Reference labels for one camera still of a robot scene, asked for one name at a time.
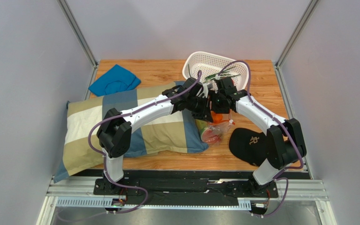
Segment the fake orange fruit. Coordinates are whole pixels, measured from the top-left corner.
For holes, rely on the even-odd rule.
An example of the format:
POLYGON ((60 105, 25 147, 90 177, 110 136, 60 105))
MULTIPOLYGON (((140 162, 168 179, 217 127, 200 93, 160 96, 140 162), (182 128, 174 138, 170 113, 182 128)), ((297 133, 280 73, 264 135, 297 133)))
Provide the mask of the fake orange fruit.
POLYGON ((224 121, 223 114, 212 112, 213 123, 220 123, 224 121))

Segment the fake green onion stalk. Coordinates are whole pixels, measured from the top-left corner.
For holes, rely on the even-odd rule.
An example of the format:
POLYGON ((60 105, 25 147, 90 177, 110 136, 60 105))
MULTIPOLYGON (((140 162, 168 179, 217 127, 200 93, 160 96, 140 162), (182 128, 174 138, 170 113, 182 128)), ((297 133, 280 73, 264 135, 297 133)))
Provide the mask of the fake green onion stalk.
POLYGON ((205 78, 206 81, 220 79, 222 77, 237 77, 240 74, 232 74, 231 69, 235 68, 235 66, 225 69, 223 72, 211 74, 205 78))

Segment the clear orange zip bag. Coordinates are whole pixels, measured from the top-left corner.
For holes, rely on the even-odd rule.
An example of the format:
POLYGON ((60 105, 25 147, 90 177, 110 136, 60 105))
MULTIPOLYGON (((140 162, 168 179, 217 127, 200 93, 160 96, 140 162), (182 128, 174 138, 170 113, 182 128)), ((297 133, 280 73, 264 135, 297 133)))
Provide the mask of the clear orange zip bag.
POLYGON ((197 126, 199 133, 203 128, 207 128, 207 127, 218 130, 222 134, 222 140, 223 140, 225 134, 230 130, 230 128, 232 128, 235 125, 235 122, 232 119, 231 112, 229 114, 223 114, 223 119, 224 119, 224 121, 222 121, 220 123, 195 120, 195 124, 197 126))

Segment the checked blue beige pillow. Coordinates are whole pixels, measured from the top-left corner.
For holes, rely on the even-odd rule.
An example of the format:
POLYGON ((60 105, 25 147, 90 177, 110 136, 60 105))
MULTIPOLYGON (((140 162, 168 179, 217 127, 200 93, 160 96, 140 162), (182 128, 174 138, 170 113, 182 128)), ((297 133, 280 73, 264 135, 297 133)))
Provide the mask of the checked blue beige pillow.
MULTIPOLYGON (((137 107, 153 100, 163 91, 182 84, 183 81, 174 81, 165 85, 137 88, 69 103, 63 157, 53 181, 59 182, 102 164, 102 155, 89 146, 88 135, 110 109, 122 111, 137 107)), ((193 154, 201 153, 207 148, 208 145, 200 138, 191 112, 184 110, 156 119, 136 130, 132 134, 130 148, 124 156, 138 158, 156 155, 166 150, 193 154)))

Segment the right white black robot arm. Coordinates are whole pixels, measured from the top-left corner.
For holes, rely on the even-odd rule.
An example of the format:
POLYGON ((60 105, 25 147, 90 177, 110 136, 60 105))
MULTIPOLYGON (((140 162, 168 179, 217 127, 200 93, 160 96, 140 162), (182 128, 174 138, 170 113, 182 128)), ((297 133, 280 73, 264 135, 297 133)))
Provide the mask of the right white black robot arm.
POLYGON ((265 137, 266 159, 253 172, 252 183, 264 186, 275 180, 292 164, 303 162, 306 155, 304 137, 300 122, 278 116, 260 104, 248 90, 237 90, 230 77, 215 80, 217 91, 212 100, 212 110, 216 113, 233 110, 256 126, 265 137))

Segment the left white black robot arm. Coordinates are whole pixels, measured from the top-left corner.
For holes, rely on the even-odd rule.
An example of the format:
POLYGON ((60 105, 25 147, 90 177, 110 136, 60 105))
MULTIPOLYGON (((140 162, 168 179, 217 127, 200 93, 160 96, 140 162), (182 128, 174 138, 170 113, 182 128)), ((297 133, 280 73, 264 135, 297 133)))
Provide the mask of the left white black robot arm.
POLYGON ((147 123, 183 110, 191 111, 195 118, 212 121, 209 104, 212 88, 210 82, 200 83, 199 79, 188 78, 182 85, 163 91, 141 106, 122 112, 110 109, 91 129, 96 131, 102 148, 99 153, 104 160, 104 179, 117 185, 123 178, 123 156, 130 148, 131 135, 147 123))

